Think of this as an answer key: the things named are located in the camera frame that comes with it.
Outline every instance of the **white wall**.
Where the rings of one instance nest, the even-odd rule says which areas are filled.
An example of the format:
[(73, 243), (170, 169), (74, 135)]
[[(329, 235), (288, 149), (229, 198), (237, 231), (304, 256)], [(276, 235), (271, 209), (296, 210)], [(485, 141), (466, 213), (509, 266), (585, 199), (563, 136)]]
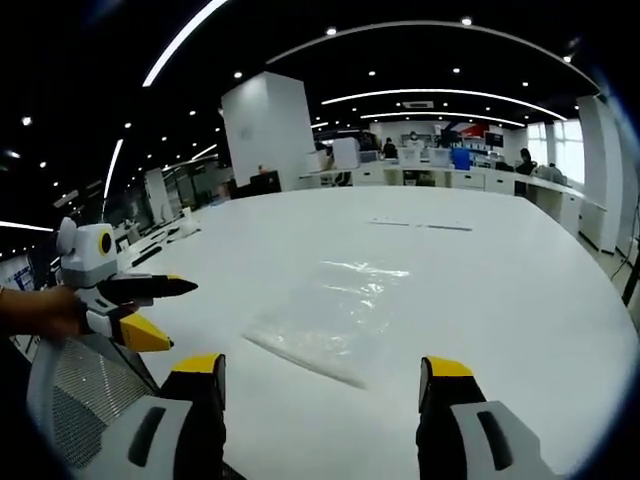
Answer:
[(239, 186), (260, 165), (278, 170), (284, 191), (296, 189), (306, 154), (314, 152), (304, 84), (264, 72), (222, 97), (231, 163)]

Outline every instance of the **transparent plastic bag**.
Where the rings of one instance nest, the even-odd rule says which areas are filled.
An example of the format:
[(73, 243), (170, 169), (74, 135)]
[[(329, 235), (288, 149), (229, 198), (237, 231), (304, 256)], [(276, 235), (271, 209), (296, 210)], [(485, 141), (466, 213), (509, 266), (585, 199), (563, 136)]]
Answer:
[(385, 299), (408, 275), (366, 262), (319, 262), (285, 304), (261, 315), (243, 336), (303, 368), (365, 389), (363, 367), (393, 317)]

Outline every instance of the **white table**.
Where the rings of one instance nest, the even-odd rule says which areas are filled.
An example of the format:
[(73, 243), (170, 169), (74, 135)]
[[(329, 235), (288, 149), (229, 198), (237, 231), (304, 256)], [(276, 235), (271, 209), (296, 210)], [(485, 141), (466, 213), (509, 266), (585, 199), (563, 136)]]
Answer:
[[(134, 270), (200, 285), (143, 309), (176, 344), (144, 359), (162, 382), (187, 355), (226, 353), (225, 459), (248, 478), (417, 479), (419, 366), (427, 354), (468, 365), (486, 397), (540, 437), (557, 473), (582, 462), (616, 412), (638, 346), (631, 320), (590, 255), (524, 199), (356, 187), (234, 200), (194, 216), (202, 232)], [(410, 226), (368, 223), (374, 218)], [(416, 226), (427, 223), (473, 230)], [(327, 260), (410, 273), (385, 292), (397, 309), (369, 352), (366, 391), (240, 336)]]

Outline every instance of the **cable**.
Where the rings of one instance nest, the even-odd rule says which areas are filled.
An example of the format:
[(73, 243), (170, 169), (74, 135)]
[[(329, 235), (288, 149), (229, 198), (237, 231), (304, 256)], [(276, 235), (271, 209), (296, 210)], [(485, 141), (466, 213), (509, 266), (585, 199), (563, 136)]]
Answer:
[(633, 249), (633, 240), (635, 238), (636, 220), (638, 220), (639, 208), (640, 208), (640, 194), (638, 195), (638, 199), (636, 200), (636, 208), (633, 212), (633, 223), (631, 224), (631, 243), (629, 243), (629, 251), (627, 252), (627, 255), (622, 259), (622, 262), (620, 262), (620, 266), (618, 267), (618, 269), (613, 273), (613, 275), (611, 275), (611, 277), (609, 277), (609, 280), (611, 281), (613, 281), (615, 276), (618, 275), (618, 273), (620, 273), (620, 270), (622, 270), (623, 265), (627, 263), (627, 261), (629, 260), (629, 257), (631, 256), (631, 250)]
[(109, 341), (111, 342), (111, 345), (113, 346), (113, 349), (118, 352), (118, 355), (120, 355), (120, 358), (122, 358), (122, 360), (124, 360), (124, 363), (126, 363), (129, 368), (131, 370), (133, 370), (133, 373), (135, 373), (138, 378), (142, 381), (142, 383), (144, 383), (149, 390), (151, 390), (154, 394), (156, 394), (158, 392), (158, 388), (155, 387), (154, 385), (152, 385), (149, 380), (147, 380), (146, 378), (144, 378), (144, 376), (138, 371), (137, 368), (135, 368), (133, 366), (133, 364), (129, 361), (129, 359), (124, 355), (124, 353), (122, 353), (122, 350), (120, 350), (120, 348), (118, 347), (118, 344), (116, 342), (113, 341), (113, 339), (109, 339)]

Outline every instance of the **white pillar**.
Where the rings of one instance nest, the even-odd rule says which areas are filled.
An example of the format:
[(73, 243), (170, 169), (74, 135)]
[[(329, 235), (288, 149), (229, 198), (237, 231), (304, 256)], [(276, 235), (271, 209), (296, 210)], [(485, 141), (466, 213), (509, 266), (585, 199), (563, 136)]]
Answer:
[(163, 224), (173, 219), (171, 204), (169, 203), (169, 195), (164, 185), (162, 170), (156, 168), (149, 170), (144, 176), (144, 185), (147, 190), (147, 198), (153, 213), (153, 221), (156, 225)]
[(306, 155), (315, 152), (304, 84), (263, 72), (227, 92), (222, 110), (238, 186), (262, 165), (278, 171), (283, 191), (296, 190)]
[(607, 105), (595, 97), (581, 97), (578, 106), (584, 139), (584, 193), (606, 209), (598, 211), (585, 203), (581, 231), (600, 250), (613, 253), (622, 211), (620, 137)]

